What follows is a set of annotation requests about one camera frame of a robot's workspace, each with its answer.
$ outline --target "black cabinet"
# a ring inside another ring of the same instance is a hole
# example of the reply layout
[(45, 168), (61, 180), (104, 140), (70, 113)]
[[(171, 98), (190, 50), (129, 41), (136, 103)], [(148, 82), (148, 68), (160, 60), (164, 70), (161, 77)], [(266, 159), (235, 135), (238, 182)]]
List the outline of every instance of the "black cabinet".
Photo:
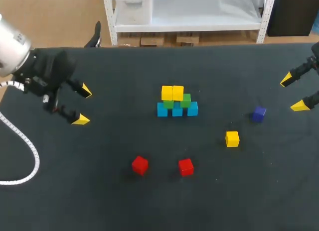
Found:
[(268, 36), (308, 36), (319, 10), (319, 0), (275, 0)]

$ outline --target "yellow block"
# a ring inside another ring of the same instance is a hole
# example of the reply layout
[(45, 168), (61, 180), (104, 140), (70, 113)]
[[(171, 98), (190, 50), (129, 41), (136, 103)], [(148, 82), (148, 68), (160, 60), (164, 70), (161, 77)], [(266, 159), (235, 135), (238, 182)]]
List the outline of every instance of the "yellow block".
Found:
[(288, 72), (287, 75), (284, 77), (284, 79), (281, 81), (281, 83), (280, 83), (281, 86), (285, 87), (285, 86), (283, 85), (283, 82), (286, 81), (286, 80), (288, 80), (288, 79), (291, 78), (291, 77), (292, 77), (292, 76), (291, 76), (291, 73)]
[(306, 111), (306, 110), (310, 110), (310, 108), (308, 108), (303, 100), (300, 100), (299, 102), (297, 102), (296, 104), (292, 105), (290, 107), (292, 110), (294, 110), (295, 112), (300, 112), (300, 111)]
[(226, 132), (226, 146), (227, 147), (239, 146), (239, 135), (237, 131)]
[(173, 101), (183, 101), (184, 87), (173, 86)]
[(85, 125), (86, 123), (88, 123), (90, 120), (87, 119), (85, 116), (83, 116), (82, 114), (80, 114), (79, 119), (77, 119), (75, 122), (73, 122), (73, 125)]
[(173, 97), (173, 86), (161, 87), (161, 99), (164, 101), (171, 101)]

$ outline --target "stacked blocks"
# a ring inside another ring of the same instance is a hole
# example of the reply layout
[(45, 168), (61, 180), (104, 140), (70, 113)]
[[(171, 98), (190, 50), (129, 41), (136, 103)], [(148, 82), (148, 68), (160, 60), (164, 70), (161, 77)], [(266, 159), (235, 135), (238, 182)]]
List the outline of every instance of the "stacked blocks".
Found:
[(180, 160), (178, 166), (182, 177), (194, 174), (194, 166), (190, 159)]
[(188, 116), (198, 115), (197, 102), (191, 101), (189, 93), (184, 94), (183, 86), (162, 86), (162, 103), (158, 103), (158, 116), (168, 116), (168, 109), (172, 109), (172, 116), (183, 116), (183, 109), (187, 109)]
[(239, 135), (237, 131), (227, 131), (225, 139), (227, 147), (239, 146)]
[(262, 107), (256, 107), (253, 116), (252, 116), (252, 121), (253, 122), (262, 122), (266, 113), (266, 108)]
[(144, 176), (148, 167), (149, 162), (140, 156), (136, 157), (136, 159), (132, 163), (133, 171), (141, 176)]

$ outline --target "green block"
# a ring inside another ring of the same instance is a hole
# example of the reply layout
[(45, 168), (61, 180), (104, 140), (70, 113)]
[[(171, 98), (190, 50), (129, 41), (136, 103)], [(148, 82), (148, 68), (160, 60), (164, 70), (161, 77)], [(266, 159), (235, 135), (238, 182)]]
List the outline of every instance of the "green block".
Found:
[(167, 109), (173, 109), (174, 107), (174, 101), (164, 101), (164, 108), (167, 108)]
[(183, 95), (183, 101), (180, 102), (181, 108), (189, 108), (190, 107), (190, 94), (186, 93)]

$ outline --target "shelf post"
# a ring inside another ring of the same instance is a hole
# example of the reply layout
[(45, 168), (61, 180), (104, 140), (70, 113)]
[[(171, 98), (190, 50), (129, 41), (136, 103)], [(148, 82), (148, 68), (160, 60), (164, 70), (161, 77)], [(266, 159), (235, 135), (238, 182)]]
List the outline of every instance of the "shelf post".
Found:
[(117, 46), (118, 45), (118, 36), (116, 33), (116, 28), (115, 28), (116, 18), (115, 18), (115, 15), (113, 13), (112, 0), (103, 0), (103, 1), (104, 1), (106, 18), (107, 18), (108, 24), (109, 24), (111, 43), (113, 46)]
[(269, 19), (270, 19), (270, 15), (271, 15), (271, 11), (273, 10), (274, 2), (275, 2), (275, 0), (266, 0), (266, 2), (264, 4), (264, 12), (263, 12), (263, 16), (261, 19), (260, 29), (258, 32), (257, 43), (264, 42)]

